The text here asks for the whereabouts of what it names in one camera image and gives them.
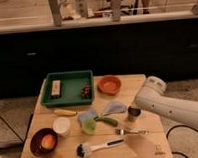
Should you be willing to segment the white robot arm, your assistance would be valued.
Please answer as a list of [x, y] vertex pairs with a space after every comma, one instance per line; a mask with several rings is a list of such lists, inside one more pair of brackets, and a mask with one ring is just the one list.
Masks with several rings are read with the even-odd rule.
[[147, 77], [134, 96], [134, 105], [198, 129], [198, 101], [165, 97], [163, 93], [166, 87], [167, 84], [160, 78]]

